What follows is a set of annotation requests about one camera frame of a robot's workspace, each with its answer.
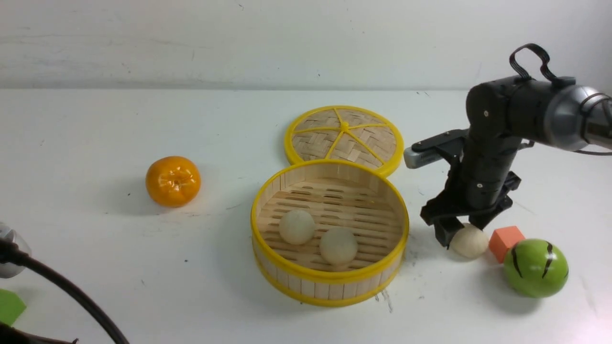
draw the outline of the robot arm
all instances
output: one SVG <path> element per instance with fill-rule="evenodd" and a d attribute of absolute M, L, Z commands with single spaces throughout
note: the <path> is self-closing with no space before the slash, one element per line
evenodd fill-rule
<path fill-rule="evenodd" d="M 515 54 L 524 48 L 541 58 L 540 71 L 548 81 L 534 80 L 517 64 Z M 442 246 L 448 247 L 463 227 L 457 217 L 468 216 L 471 224 L 484 229 L 512 206 L 508 193 L 521 179 L 510 166 L 520 149 L 541 143 L 570 152 L 612 155 L 582 151 L 589 144 L 612 149 L 610 96 L 576 85 L 574 78 L 556 77 L 548 70 L 549 60 L 538 45 L 519 47 L 510 55 L 518 76 L 482 83 L 468 92 L 469 129 L 451 130 L 405 150 L 408 168 L 441 159 L 450 164 L 444 190 L 421 210 Z"/>

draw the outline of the dough ball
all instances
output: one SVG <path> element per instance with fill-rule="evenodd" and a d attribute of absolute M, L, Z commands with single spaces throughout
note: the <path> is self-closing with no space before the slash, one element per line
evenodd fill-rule
<path fill-rule="evenodd" d="M 470 223 L 464 223 L 452 241 L 450 248 L 460 256 L 475 259 L 481 256 L 489 246 L 488 236 Z"/>
<path fill-rule="evenodd" d="M 292 210 L 278 223 L 278 233 L 288 244 L 302 245 L 315 236 L 315 220 L 303 210 Z"/>
<path fill-rule="evenodd" d="M 334 266 L 352 262 L 357 255 L 357 239 L 348 228 L 333 228 L 321 236 L 321 256 Z"/>

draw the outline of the striped green ball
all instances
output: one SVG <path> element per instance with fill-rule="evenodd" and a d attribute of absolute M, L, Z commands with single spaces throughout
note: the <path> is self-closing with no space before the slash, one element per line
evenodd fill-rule
<path fill-rule="evenodd" d="M 514 245 L 504 258 L 504 271 L 512 288 L 537 298 L 558 293 L 569 275 L 561 250 L 541 239 L 525 239 Z"/>

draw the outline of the bamboo steamer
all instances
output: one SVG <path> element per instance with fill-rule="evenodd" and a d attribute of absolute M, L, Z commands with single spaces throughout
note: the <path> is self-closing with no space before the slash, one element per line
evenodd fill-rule
<path fill-rule="evenodd" d="M 316 222 L 304 245 L 285 243 L 278 233 L 283 214 L 301 209 Z M 321 235 L 336 227 L 353 231 L 355 259 L 338 271 L 319 254 Z M 253 251 L 261 273 L 276 289 L 308 304 L 339 307 L 382 291 L 403 260 L 409 231 L 406 205 L 384 177 L 341 160 L 312 160 L 272 176 L 251 212 Z"/>

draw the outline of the orange cube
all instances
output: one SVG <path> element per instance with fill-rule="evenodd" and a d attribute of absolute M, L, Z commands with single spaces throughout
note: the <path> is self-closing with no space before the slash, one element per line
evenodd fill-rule
<path fill-rule="evenodd" d="M 524 239 L 525 236 L 517 226 L 498 228 L 491 235 L 489 250 L 491 250 L 497 261 L 501 264 L 504 262 L 504 257 L 506 257 L 508 250 Z"/>

